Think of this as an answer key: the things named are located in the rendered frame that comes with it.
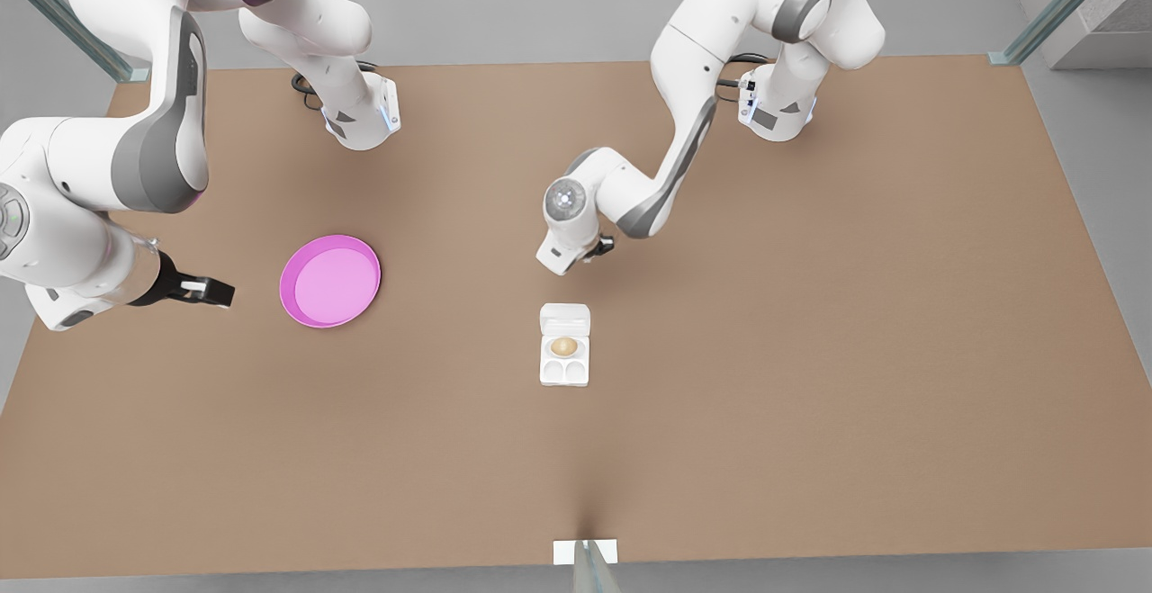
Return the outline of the white egg box base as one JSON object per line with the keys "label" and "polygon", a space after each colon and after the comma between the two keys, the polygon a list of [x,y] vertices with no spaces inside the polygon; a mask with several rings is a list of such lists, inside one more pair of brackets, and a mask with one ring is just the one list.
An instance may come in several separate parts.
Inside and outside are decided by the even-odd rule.
{"label": "white egg box base", "polygon": [[[579,340],[579,352],[567,358],[560,358],[550,352],[552,339],[573,337]],[[543,385],[571,385],[571,387],[588,387],[590,382],[590,339],[563,335],[544,336],[540,345],[539,381]]]}

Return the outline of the pink round plate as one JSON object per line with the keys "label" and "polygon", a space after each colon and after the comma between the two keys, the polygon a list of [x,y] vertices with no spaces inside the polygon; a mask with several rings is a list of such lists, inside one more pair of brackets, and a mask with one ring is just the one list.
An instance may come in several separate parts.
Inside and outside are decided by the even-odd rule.
{"label": "pink round plate", "polygon": [[329,329],[366,311],[382,282],[382,265],[363,240],[328,235],[309,241],[285,264],[279,298],[304,326]]}

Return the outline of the silver frame post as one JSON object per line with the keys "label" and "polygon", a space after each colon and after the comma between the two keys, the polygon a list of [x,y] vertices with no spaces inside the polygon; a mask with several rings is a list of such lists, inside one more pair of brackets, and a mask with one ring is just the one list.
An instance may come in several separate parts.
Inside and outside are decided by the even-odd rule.
{"label": "silver frame post", "polygon": [[611,564],[617,564],[617,539],[553,541],[553,564],[573,567],[573,593],[622,593]]}
{"label": "silver frame post", "polygon": [[1023,31],[990,52],[995,67],[1038,56],[1052,69],[1152,68],[1152,0],[1020,0]]}
{"label": "silver frame post", "polygon": [[132,67],[120,53],[99,40],[93,32],[79,22],[66,0],[26,0],[37,12],[40,12],[50,23],[58,28],[84,55],[98,64],[111,79],[126,82],[145,82],[149,79],[146,67]]}

